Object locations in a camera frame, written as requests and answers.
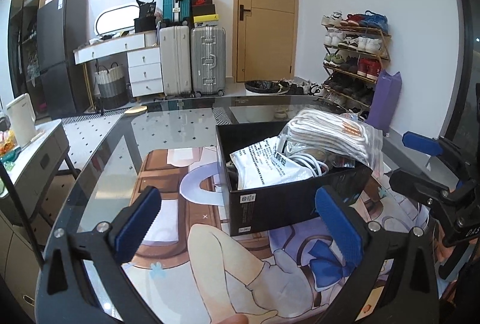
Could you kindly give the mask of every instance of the blue bow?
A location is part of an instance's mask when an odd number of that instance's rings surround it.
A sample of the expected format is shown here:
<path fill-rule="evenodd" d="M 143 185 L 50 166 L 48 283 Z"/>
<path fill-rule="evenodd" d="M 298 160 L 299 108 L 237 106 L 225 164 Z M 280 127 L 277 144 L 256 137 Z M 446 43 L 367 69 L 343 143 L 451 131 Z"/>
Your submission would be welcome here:
<path fill-rule="evenodd" d="M 310 260 L 310 268 L 315 274 L 317 287 L 333 285 L 340 279 L 350 276 L 355 269 L 355 265 L 350 262 L 342 266 L 328 244 L 321 240 L 316 241 L 309 254 L 315 257 Z"/>

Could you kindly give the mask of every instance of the wooden door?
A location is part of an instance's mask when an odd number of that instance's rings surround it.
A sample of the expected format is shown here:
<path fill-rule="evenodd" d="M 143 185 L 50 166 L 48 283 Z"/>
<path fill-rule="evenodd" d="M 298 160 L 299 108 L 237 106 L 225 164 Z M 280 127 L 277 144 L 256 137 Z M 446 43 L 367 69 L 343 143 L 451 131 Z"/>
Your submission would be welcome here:
<path fill-rule="evenodd" d="M 238 0 L 237 81 L 291 78 L 297 0 Z"/>

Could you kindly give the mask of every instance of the printed label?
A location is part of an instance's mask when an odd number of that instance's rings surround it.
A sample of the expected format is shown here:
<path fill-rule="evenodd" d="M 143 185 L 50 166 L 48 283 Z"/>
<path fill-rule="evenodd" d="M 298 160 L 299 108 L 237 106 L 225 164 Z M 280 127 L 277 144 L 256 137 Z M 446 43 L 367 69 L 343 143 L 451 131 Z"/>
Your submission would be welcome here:
<path fill-rule="evenodd" d="M 247 194 L 240 196 L 240 203 L 255 202 L 257 194 Z"/>

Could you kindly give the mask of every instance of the electric kettle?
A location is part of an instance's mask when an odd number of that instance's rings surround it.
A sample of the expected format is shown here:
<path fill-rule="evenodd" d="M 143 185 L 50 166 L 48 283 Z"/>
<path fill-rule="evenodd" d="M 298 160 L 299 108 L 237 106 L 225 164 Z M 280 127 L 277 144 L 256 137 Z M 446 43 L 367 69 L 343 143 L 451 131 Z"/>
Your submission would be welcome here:
<path fill-rule="evenodd" d="M 35 112 L 30 95 L 22 94 L 15 98 L 7 105 L 6 111 L 17 143 L 23 148 L 37 135 Z"/>

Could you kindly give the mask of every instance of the white plastic bag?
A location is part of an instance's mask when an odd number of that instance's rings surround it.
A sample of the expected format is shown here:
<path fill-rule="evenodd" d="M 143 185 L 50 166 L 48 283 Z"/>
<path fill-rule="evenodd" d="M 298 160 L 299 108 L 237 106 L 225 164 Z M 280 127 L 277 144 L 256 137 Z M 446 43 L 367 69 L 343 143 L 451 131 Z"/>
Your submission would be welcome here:
<path fill-rule="evenodd" d="M 278 137 L 240 149 L 230 157 L 238 171 L 238 190 L 311 178 L 313 173 L 277 152 Z"/>

